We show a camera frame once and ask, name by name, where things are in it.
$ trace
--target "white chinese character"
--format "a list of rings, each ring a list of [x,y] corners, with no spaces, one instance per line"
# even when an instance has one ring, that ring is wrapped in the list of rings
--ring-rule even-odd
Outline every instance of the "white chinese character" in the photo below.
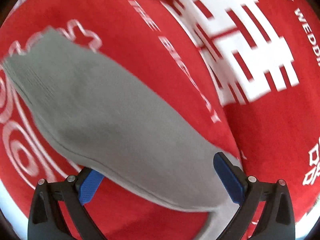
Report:
[[[297,75],[292,67],[293,57],[291,51],[283,37],[279,37],[270,22],[260,11],[256,3],[258,0],[199,0],[210,11],[212,17],[207,18],[204,13],[195,4],[198,0],[179,0],[181,7],[177,2],[175,7],[181,12],[181,17],[191,23],[191,27],[202,39],[210,53],[203,51],[207,64],[210,65],[222,85],[222,89],[217,87],[217,81],[212,75],[213,82],[219,94],[221,104],[224,106],[235,102],[232,99],[232,92],[239,103],[244,103],[236,83],[238,82],[244,91],[249,102],[257,100],[261,96],[270,92],[270,86],[265,77],[265,73],[270,72],[276,89],[281,91],[286,89],[284,78],[280,67],[284,66],[291,86],[299,84]],[[252,12],[258,22],[270,38],[266,41],[258,27],[250,16],[246,13],[243,6]],[[214,37],[223,32],[236,28],[236,24],[228,15],[228,11],[233,11],[239,20],[243,23],[250,36],[256,43],[251,48],[239,30],[233,33],[215,39]],[[201,33],[199,25],[207,34],[212,37],[213,44],[217,47],[222,59],[218,57],[209,41]],[[237,62],[234,54],[239,53],[249,69],[252,79],[248,80]]]
[[[319,157],[319,144],[317,143],[309,152],[309,165],[314,167],[305,174],[302,185],[313,185],[316,178],[320,176],[320,157]]]

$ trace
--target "gray cloth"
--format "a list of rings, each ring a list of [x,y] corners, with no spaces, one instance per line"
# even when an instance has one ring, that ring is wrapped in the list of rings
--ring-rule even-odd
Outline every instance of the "gray cloth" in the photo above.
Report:
[[[118,63],[49,29],[3,67],[61,155],[159,205],[230,221],[238,205],[212,165],[221,149]]]

